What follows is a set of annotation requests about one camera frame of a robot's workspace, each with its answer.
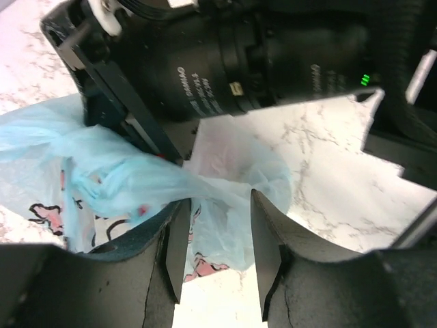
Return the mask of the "light blue plastic bag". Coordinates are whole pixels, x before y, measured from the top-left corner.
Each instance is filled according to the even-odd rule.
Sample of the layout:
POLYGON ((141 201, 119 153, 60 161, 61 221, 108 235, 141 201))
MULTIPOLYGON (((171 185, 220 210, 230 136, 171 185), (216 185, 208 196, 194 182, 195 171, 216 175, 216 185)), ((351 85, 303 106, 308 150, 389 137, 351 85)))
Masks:
POLYGON ((254 262, 251 191, 283 213, 290 207, 286 162, 230 118, 203 121, 193 157, 183 165, 83 120, 76 94, 1 115, 1 204, 62 238, 74 253, 189 199, 184 279, 244 271, 254 262))

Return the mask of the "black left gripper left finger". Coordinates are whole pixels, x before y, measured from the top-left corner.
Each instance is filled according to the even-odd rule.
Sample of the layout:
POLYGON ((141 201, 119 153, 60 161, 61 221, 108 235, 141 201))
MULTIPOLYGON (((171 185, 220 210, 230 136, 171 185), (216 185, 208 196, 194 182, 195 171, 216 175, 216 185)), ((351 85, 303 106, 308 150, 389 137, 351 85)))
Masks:
POLYGON ((92 265, 78 307, 79 327, 171 327, 180 302, 190 200, 157 215, 80 257, 92 265))

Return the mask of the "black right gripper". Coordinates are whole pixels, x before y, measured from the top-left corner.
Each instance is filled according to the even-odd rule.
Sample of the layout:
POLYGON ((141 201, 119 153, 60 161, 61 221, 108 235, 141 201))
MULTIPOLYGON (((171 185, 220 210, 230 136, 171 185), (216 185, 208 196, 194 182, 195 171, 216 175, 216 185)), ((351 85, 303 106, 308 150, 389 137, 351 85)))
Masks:
POLYGON ((87 1, 40 23, 74 80, 86 126, 177 163, 199 121, 376 90, 367 1, 194 1, 173 20, 115 15, 110 36, 87 1))

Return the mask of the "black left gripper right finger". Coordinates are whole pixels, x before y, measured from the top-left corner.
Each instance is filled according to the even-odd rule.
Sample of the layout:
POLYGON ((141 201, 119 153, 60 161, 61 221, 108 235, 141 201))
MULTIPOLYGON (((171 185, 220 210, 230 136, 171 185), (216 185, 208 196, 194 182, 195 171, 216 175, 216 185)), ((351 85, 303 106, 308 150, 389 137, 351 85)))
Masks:
POLYGON ((354 277, 360 253, 332 243, 251 192, 251 231, 262 320, 269 327, 364 327, 354 277))

